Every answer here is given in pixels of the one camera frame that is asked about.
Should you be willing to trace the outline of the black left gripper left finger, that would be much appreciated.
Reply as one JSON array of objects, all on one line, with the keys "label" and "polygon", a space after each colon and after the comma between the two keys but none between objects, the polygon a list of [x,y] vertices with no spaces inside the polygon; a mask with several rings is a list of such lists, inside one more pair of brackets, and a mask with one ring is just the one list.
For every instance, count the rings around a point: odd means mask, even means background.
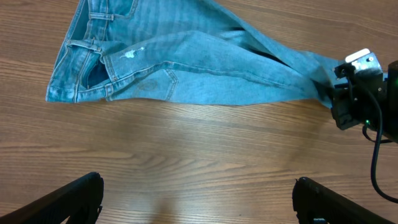
[{"label": "black left gripper left finger", "polygon": [[1,217],[1,223],[96,223],[104,180],[90,172],[44,197]]}]

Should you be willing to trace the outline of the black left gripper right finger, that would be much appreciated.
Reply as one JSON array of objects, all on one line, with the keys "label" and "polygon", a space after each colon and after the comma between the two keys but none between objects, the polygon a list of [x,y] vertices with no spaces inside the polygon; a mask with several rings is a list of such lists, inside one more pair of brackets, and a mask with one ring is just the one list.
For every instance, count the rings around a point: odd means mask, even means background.
[{"label": "black left gripper right finger", "polygon": [[308,177],[296,180],[292,201],[300,224],[393,224]]}]

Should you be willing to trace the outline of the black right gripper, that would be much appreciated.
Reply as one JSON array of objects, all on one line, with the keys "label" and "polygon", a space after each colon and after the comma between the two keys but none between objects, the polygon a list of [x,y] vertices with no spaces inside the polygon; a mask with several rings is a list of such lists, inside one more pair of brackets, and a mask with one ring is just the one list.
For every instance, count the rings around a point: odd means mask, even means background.
[{"label": "black right gripper", "polygon": [[372,130],[387,129],[387,73],[378,70],[335,70],[343,83],[332,91],[332,117],[346,130],[363,124]]}]

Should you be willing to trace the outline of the light blue denim jeans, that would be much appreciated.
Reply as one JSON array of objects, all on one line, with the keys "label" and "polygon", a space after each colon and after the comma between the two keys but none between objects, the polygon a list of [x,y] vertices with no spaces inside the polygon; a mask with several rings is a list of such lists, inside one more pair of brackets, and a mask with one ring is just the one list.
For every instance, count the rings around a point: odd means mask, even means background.
[{"label": "light blue denim jeans", "polygon": [[317,99],[330,107],[337,65],[278,43],[214,1],[85,0],[46,99],[198,105]]}]

